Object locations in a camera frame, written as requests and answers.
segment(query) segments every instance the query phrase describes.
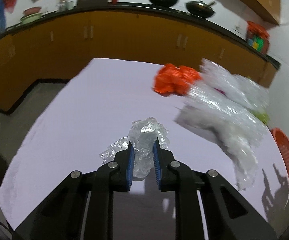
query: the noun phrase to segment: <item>gray floor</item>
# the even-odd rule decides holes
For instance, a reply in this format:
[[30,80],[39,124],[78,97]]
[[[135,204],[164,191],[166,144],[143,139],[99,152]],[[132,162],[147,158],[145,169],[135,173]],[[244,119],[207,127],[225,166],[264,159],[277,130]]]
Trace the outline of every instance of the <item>gray floor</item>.
[[[49,105],[64,84],[38,84],[10,115],[0,113],[0,153],[10,163],[25,135],[35,120]],[[0,210],[0,220],[6,223]],[[285,209],[275,212],[275,219],[270,221],[277,235],[289,224],[289,202]]]

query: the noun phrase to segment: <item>tabletop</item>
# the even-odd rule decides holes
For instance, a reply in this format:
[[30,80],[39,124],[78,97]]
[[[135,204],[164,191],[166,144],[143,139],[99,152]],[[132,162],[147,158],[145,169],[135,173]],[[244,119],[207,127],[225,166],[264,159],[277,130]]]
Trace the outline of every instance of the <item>tabletop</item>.
[[[71,171],[97,170],[99,154],[127,136],[133,121],[151,116],[169,131],[169,150],[176,160],[196,171],[215,169],[237,188],[233,162],[215,135],[179,121],[184,97],[163,97],[152,90],[160,68],[93,59],[59,92],[26,135],[0,187],[0,206],[13,229]],[[269,130],[254,152],[259,162],[254,185],[239,192],[267,220],[288,201],[288,175]],[[114,196],[116,239],[148,239],[151,233],[174,239],[174,217],[174,194],[158,191],[153,170],[144,181],[134,181],[129,193]]]

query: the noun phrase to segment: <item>kitchen counter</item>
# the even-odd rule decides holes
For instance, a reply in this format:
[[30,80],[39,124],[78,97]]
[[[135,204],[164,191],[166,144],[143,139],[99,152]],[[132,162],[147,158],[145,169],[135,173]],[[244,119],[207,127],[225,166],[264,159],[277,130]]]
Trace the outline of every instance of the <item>kitchen counter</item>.
[[15,25],[15,27],[9,28],[4,33],[0,34],[0,39],[3,38],[4,36],[8,35],[8,34],[18,33],[20,31],[31,28],[35,25],[39,25],[42,22],[45,22],[45,21],[48,21],[48,20],[51,20],[51,19],[54,19],[57,17],[75,14],[75,13],[79,13],[79,12],[97,11],[97,10],[122,10],[122,11],[126,10],[126,11],[148,12],[148,13],[159,14],[159,15],[175,18],[175,19],[178,19],[178,20],[181,20],[181,21],[193,24],[193,25],[202,26],[202,27],[209,29],[213,32],[216,32],[216,33],[219,33],[223,36],[226,36],[229,39],[237,41],[239,44],[244,46],[246,49],[248,49],[253,54],[256,54],[257,56],[259,56],[263,60],[270,62],[276,69],[279,69],[279,67],[280,67],[280,63],[278,61],[274,60],[272,57],[270,57],[268,55],[261,54],[259,51],[250,47],[244,39],[240,38],[239,36],[232,33],[231,31],[229,31],[229,30],[227,30],[227,29],[225,29],[225,28],[223,28],[223,27],[221,27],[221,26],[219,26],[219,25],[217,25],[217,24],[215,24],[215,23],[213,23],[207,19],[203,19],[203,18],[200,18],[198,16],[195,16],[195,15],[183,12],[183,11],[175,10],[172,8],[164,8],[164,7],[156,6],[153,4],[120,2],[117,5],[108,4],[106,6],[96,6],[96,7],[91,6],[91,7],[80,8],[80,9],[72,9],[72,10],[68,10],[68,11],[64,11],[64,12],[51,12],[51,13],[45,14],[41,19],[36,20],[32,23],[28,23],[25,25]]

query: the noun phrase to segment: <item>silver screw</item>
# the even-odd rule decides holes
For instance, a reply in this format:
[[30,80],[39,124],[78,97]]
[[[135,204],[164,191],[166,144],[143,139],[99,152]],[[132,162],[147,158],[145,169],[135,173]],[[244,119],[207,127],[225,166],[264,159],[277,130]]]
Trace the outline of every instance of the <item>silver screw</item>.
[[70,175],[72,178],[76,179],[80,177],[80,171],[73,171]]
[[171,165],[171,167],[178,168],[178,167],[180,166],[180,162],[178,162],[178,161],[172,161],[172,162],[170,163],[170,165]]
[[117,167],[117,166],[118,166],[118,163],[116,163],[116,162],[109,162],[109,163],[108,163],[108,167],[109,167],[109,168],[112,168],[112,169],[113,169],[113,168],[115,168],[115,167]]
[[218,176],[218,172],[215,170],[209,170],[208,171],[209,176],[211,177],[217,177]]

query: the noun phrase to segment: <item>transparent plastic packaging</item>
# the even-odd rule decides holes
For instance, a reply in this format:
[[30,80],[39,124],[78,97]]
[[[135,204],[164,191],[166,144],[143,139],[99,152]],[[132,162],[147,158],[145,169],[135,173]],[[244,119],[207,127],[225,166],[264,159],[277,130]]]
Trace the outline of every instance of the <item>transparent plastic packaging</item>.
[[198,81],[188,92],[185,119],[194,127],[213,128],[232,155],[239,189],[251,187],[258,169],[252,147],[267,133],[264,124],[243,106]]
[[133,176],[144,178],[149,175],[150,169],[154,167],[152,149],[157,137],[160,147],[167,149],[170,143],[167,134],[168,131],[164,126],[153,117],[149,117],[144,121],[134,121],[128,136],[112,143],[106,151],[100,154],[100,157],[103,163],[113,161],[117,152],[128,148],[130,141],[135,153]]
[[246,95],[240,90],[240,85],[236,78],[228,70],[217,63],[203,58],[200,71],[201,77],[207,85],[223,91],[227,98],[241,106],[255,110],[254,106],[249,103]]
[[265,113],[269,105],[268,89],[240,75],[234,75],[234,78],[237,80],[240,90],[252,104],[252,108],[259,113]]

